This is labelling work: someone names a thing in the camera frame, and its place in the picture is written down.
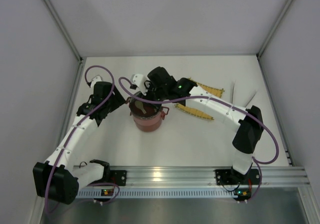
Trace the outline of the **beige spoon head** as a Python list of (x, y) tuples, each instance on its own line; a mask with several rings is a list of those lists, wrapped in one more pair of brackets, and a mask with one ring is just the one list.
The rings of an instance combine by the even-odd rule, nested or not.
[(136, 108), (139, 109), (143, 114), (147, 113), (146, 110), (144, 109), (143, 102), (136, 100), (134, 104), (135, 104)]

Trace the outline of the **grey lid with handle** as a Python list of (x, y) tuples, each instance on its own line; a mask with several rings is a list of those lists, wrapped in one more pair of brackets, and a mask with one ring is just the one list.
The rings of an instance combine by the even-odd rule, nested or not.
[(130, 115), (140, 119), (152, 119), (157, 115), (160, 115), (160, 118), (164, 119), (170, 110), (168, 107), (164, 107), (161, 104), (149, 104), (143, 102), (144, 109), (146, 110), (146, 114), (143, 114), (139, 109), (136, 108), (135, 101), (135, 98), (128, 97), (126, 104), (130, 109)]

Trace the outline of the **metal tongs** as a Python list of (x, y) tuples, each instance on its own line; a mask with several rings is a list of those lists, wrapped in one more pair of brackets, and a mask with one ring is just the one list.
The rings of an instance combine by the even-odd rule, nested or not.
[(257, 92), (257, 89), (243, 88), (236, 80), (234, 80), (231, 87), (230, 101), (236, 106), (249, 107)]

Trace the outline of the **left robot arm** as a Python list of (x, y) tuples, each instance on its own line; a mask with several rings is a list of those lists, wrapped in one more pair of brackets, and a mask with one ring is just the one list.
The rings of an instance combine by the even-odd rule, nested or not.
[(93, 94), (88, 102), (78, 108), (74, 122), (60, 145), (45, 162), (38, 162), (33, 168), (39, 197), (68, 205), (82, 188), (110, 180), (110, 165), (106, 161), (93, 159), (83, 168), (74, 169), (88, 138), (109, 113), (125, 104), (125, 99), (113, 83), (97, 81), (91, 82), (90, 86)]

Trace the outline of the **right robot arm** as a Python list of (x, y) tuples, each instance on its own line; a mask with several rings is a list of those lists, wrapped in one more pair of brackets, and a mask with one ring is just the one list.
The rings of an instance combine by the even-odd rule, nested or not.
[(232, 106), (188, 78), (175, 80), (163, 67), (153, 69), (147, 76), (135, 74), (133, 82), (147, 100), (171, 100), (199, 110), (232, 130), (235, 133), (232, 141), (235, 154), (230, 178), (237, 183), (247, 179), (255, 147), (264, 131), (262, 113), (258, 107), (246, 109)]

